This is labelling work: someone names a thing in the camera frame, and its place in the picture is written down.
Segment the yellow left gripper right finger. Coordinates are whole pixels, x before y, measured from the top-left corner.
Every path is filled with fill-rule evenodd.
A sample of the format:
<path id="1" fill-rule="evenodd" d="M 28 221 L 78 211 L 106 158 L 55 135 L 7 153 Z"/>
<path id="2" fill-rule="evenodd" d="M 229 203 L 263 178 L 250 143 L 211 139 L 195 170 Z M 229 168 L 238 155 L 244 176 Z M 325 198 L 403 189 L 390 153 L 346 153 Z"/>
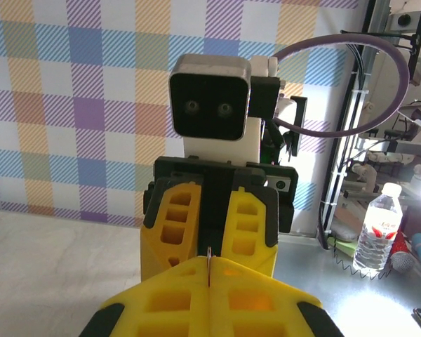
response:
<path id="1" fill-rule="evenodd" d="M 342 336 L 313 295 L 225 258 L 209 261 L 210 336 Z"/>

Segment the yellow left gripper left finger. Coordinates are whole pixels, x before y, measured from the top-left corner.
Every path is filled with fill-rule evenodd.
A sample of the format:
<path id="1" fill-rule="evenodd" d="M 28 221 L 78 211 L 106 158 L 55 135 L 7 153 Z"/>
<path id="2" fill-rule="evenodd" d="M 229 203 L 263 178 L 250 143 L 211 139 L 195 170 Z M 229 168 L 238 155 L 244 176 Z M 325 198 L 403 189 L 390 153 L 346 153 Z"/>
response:
<path id="1" fill-rule="evenodd" d="M 187 260 L 106 300 L 81 336 L 209 336 L 208 259 Z"/>

